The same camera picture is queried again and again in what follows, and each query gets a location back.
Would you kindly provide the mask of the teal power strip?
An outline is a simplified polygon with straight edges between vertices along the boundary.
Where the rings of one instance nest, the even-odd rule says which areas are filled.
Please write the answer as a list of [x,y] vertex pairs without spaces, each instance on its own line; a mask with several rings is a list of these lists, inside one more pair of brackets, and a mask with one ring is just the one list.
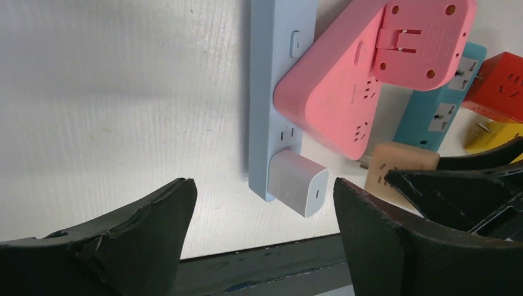
[[486,55],[486,47],[468,42],[449,83],[413,91],[393,141],[438,151]]

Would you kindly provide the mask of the red cube plug adapter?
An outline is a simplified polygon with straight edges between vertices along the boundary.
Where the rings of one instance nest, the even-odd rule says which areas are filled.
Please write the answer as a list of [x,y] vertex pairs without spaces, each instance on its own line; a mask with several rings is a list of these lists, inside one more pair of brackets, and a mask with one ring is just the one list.
[[522,57],[502,52],[485,60],[461,106],[500,123],[522,123]]

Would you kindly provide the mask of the pink square plug adapter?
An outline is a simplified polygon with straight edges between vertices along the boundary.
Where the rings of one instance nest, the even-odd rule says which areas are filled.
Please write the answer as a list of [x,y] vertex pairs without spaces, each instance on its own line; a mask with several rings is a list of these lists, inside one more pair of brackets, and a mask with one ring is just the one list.
[[376,43],[374,74],[387,84],[430,91],[454,75],[477,1],[389,1]]

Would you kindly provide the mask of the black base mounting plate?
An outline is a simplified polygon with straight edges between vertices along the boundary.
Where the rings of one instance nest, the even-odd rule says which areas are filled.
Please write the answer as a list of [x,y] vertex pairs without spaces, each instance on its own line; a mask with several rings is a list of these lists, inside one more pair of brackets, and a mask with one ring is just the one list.
[[317,295],[352,284],[339,234],[181,260],[174,295]]

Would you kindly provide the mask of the white USB charger block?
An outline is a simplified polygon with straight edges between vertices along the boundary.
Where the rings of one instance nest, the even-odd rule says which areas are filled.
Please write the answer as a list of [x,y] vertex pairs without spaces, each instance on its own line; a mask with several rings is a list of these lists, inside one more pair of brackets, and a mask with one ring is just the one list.
[[270,160],[268,193],[305,218],[323,206],[329,170],[292,150],[283,150]]

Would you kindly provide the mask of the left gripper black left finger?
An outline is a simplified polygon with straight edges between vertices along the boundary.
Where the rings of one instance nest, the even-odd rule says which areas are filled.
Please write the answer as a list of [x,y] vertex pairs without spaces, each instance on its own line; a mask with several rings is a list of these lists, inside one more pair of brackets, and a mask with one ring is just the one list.
[[44,238],[1,242],[2,295],[173,295],[193,179]]

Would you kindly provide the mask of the yellow cube plug adapter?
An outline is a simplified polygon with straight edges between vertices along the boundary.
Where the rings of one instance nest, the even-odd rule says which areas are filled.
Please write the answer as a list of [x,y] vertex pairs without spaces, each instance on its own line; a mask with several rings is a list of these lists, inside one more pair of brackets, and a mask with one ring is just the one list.
[[467,132],[464,150],[469,154],[485,152],[518,136],[522,136],[522,123],[476,123]]

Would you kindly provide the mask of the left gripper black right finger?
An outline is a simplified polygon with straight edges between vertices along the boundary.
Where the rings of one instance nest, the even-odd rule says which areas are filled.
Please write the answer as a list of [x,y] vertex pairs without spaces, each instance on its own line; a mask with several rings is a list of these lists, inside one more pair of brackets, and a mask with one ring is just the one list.
[[521,295],[522,244],[421,218],[337,178],[333,199],[357,295]]

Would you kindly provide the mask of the beige wooden cube adapter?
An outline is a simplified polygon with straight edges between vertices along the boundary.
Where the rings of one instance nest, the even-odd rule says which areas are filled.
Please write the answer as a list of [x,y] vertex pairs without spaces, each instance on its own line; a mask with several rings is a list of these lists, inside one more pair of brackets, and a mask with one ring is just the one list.
[[434,170],[440,161],[440,154],[397,142],[385,142],[375,147],[368,160],[364,190],[419,215],[415,207],[385,180],[385,175],[390,170]]

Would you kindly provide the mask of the pink triangular plug adapter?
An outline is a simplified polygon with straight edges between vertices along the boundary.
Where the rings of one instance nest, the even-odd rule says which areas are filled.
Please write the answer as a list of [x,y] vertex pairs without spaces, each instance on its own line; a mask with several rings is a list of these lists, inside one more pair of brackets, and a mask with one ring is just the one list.
[[374,74],[386,1],[352,1],[278,83],[274,106],[351,160],[367,148],[382,87]]

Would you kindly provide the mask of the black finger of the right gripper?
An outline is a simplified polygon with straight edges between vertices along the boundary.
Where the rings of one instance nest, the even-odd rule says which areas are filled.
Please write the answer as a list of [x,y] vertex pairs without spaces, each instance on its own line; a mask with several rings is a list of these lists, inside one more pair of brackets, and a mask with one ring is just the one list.
[[390,170],[385,180],[428,220],[496,239],[522,240],[522,137],[435,170]]

